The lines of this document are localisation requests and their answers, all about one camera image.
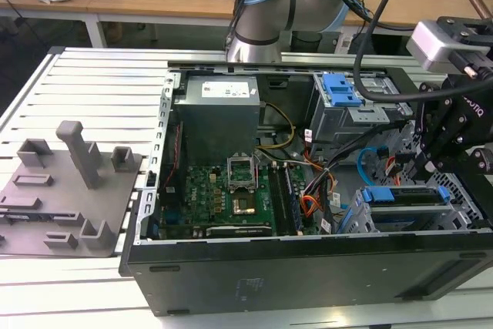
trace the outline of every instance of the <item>motherboard chip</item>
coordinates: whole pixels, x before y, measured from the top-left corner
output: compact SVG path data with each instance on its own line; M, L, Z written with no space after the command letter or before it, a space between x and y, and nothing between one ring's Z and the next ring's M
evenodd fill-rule
M236 191L231 194L231 202L233 215L254 215L256 213L254 193Z

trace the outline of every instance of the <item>blue latch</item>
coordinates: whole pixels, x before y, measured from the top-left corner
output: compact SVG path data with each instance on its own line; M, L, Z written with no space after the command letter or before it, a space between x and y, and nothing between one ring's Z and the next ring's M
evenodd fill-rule
M394 202L394 194L388 186L367 186L361 192L365 202Z
M363 104L343 73L324 73L324 89L334 107L359 107Z
M438 193L441 195L441 198L444 200L444 202L450 202L450 193L448 192L448 189L442 185L438 187Z

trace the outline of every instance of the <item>slotted metal surface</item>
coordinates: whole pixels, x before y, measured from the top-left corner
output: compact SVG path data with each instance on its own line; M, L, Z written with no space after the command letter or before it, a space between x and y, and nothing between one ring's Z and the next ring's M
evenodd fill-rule
M287 62L348 67L354 60L347 55L286 54L284 58ZM0 119L0 186L3 187L17 167L16 151L24 139L41 136L48 138L53 149L64 149L53 135L63 119L80 119L85 138L98 141L101 151L126 145L148 158L160 87L166 61L170 59L220 62L223 54L66 49L61 55L49 55ZM439 79L421 70L412 59L369 57L365 61L370 65L401 65L415 82ZM145 160L141 170L147 165ZM141 175L135 188L142 187L143 182ZM117 255L127 225L128 214ZM491 270L435 302L156 318L135 281L119 276L118 266L118 256L107 259L0 257L0 328L325 328L372 324L394 324L396 328L493 327L490 319L493 307L485 304L493 298Z

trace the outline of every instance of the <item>yellow cable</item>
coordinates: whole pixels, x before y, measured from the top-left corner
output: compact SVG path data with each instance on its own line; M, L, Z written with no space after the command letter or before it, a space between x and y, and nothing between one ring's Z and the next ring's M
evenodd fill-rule
M274 104L268 103L268 102L266 102L265 104L266 104L266 106L271 106L272 108L274 108L277 111L277 113L279 113L283 118L285 118L285 120L290 124L291 134L288 136L287 140L284 143L273 144L270 146L257 146L257 148L260 148L260 149L278 149L278 148L283 148L283 147L291 144L291 142L294 139L295 127L294 127L293 123L291 122L290 118L278 106L275 106Z

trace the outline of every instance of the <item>screw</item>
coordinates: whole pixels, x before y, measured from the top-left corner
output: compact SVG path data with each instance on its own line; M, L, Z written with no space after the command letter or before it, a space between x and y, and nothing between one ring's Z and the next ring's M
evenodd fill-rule
M478 73L475 70L473 70L472 67L470 67L468 65L464 67L464 73L467 76L469 76L471 79L475 79L478 77Z

